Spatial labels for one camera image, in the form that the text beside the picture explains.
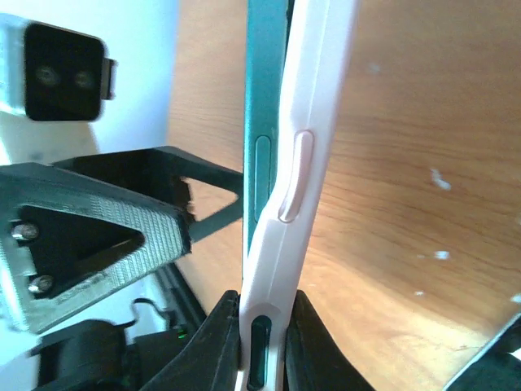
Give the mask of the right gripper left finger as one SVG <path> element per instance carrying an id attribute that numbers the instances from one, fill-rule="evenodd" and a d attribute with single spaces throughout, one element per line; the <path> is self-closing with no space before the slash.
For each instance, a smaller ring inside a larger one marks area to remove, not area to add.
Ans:
<path id="1" fill-rule="evenodd" d="M 239 294 L 224 292 L 184 349 L 143 390 L 230 391 L 239 370 Z"/>

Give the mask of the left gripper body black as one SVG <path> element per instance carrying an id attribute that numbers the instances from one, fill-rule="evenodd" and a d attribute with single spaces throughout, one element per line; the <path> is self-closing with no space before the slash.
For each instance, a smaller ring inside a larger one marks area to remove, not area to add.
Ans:
<path id="1" fill-rule="evenodd" d="M 138 304 L 151 305 L 168 329 L 127 342 L 127 330 L 138 323 Z M 134 319 L 114 324 L 81 321 L 42 338 L 31 350 L 39 357 L 36 390 L 139 390 L 186 346 L 190 330 L 176 324 L 174 310 L 160 310 L 154 301 L 136 299 Z"/>

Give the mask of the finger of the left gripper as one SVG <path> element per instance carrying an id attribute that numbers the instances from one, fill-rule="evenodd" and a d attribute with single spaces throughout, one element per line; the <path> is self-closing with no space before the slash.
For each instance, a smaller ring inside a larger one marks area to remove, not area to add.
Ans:
<path id="1" fill-rule="evenodd" d="M 190 251 L 175 206 L 36 163 L 1 169 L 1 306 L 42 333 Z"/>
<path id="2" fill-rule="evenodd" d="M 52 165 L 173 205 L 182 212 L 194 242 L 243 216 L 243 175 L 177 147 L 79 156 Z M 189 179 L 232 192 L 235 200 L 199 220 L 193 210 Z"/>

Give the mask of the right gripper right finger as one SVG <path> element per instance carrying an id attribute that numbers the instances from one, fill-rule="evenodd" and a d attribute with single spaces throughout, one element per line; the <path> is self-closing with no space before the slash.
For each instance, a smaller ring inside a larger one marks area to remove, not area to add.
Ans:
<path id="1" fill-rule="evenodd" d="M 346 359 L 301 290 L 296 293 L 287 329 L 283 388 L 288 391 L 374 391 Z"/>

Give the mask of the pink phone case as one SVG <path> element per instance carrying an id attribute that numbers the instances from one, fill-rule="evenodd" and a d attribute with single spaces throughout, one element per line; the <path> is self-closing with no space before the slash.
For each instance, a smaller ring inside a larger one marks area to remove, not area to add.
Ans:
<path id="1" fill-rule="evenodd" d="M 278 115 L 274 189 L 260 214 L 239 301 L 238 390 L 280 390 L 287 328 L 322 192 L 356 1 L 294 5 Z"/>

